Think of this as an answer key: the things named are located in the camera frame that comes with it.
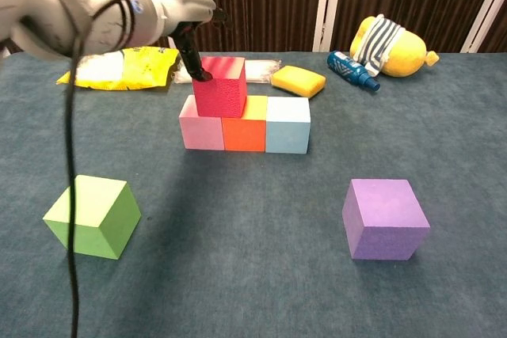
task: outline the black cable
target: black cable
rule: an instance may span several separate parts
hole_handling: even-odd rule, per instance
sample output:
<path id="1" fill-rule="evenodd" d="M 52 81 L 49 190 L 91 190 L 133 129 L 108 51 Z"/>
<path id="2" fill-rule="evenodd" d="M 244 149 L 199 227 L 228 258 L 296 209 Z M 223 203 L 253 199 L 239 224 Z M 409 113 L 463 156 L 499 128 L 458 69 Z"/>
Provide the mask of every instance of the black cable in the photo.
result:
<path id="1" fill-rule="evenodd" d="M 95 20 L 101 16 L 109 7 L 123 0 L 108 0 L 100 6 L 92 15 Z M 75 235 L 75 219 L 76 219 L 76 188 L 75 188 L 75 163 L 74 163 L 74 140 L 73 140 L 73 111 L 74 111 L 74 90 L 76 82 L 76 74 L 78 71 L 79 61 L 81 60 L 82 53 L 88 33 L 79 33 L 74 39 L 73 54 L 71 60 L 71 73 L 69 84 L 67 86 L 67 93 L 65 97 L 65 143 L 66 143 L 66 156 L 67 156 L 67 175 L 69 180 L 69 195 L 70 195 L 70 213 L 69 213 L 69 229 L 67 236 L 67 263 L 69 268 L 69 276 L 71 278 L 71 291 L 72 291 L 72 328 L 71 338 L 78 336 L 78 321 L 79 321 L 79 291 L 78 291 L 78 274 L 76 271 L 75 258 L 74 258 L 74 235 Z"/>

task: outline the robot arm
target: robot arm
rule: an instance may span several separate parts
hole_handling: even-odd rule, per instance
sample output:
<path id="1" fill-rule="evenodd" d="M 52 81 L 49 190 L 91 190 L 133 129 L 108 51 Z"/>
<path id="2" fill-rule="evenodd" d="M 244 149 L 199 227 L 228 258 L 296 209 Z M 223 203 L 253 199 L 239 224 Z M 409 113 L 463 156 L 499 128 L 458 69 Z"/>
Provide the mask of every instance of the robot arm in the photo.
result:
<path id="1" fill-rule="evenodd" d="M 88 14 L 106 0 L 72 0 Z M 100 55 L 125 47 L 154 43 L 173 37 L 189 74 L 211 79 L 201 66 L 193 34 L 199 25 L 224 19 L 213 0 L 124 0 L 107 9 L 91 25 L 84 55 Z M 75 28 L 62 0 L 0 0 L 0 45 L 11 38 L 40 59 L 65 59 L 72 55 Z"/>

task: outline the spray bottle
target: spray bottle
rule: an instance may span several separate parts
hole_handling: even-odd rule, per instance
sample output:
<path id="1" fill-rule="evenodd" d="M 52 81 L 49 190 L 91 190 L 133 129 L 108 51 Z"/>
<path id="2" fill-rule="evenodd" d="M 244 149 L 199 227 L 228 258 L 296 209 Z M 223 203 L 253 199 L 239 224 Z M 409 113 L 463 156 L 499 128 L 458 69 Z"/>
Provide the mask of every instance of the spray bottle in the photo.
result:
<path id="1" fill-rule="evenodd" d="M 327 66 L 353 85 L 372 91 L 377 91 L 380 88 L 380 84 L 368 74 L 364 66 L 340 51 L 332 51 L 330 53 L 327 57 Z"/>

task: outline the yellow sponge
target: yellow sponge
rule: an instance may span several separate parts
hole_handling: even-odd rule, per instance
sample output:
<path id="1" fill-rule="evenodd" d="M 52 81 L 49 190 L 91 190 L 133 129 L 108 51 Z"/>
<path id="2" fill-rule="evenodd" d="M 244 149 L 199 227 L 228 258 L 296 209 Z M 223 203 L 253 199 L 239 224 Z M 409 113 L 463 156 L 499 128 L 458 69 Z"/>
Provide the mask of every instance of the yellow sponge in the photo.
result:
<path id="1" fill-rule="evenodd" d="M 326 77 L 296 66 L 284 66 L 271 76 L 271 85 L 312 98 L 326 85 Z"/>

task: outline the yellow plush toy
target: yellow plush toy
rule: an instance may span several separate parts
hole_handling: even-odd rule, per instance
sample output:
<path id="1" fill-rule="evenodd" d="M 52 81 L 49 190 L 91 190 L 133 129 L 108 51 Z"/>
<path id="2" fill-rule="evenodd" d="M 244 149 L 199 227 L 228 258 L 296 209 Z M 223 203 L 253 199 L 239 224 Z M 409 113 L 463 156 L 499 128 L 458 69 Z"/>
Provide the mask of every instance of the yellow plush toy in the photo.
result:
<path id="1" fill-rule="evenodd" d="M 426 51 L 421 37 L 382 14 L 363 20 L 350 46 L 350 55 L 373 77 L 380 71 L 392 77 L 406 77 L 425 63 L 432 66 L 439 59 L 434 51 Z"/>

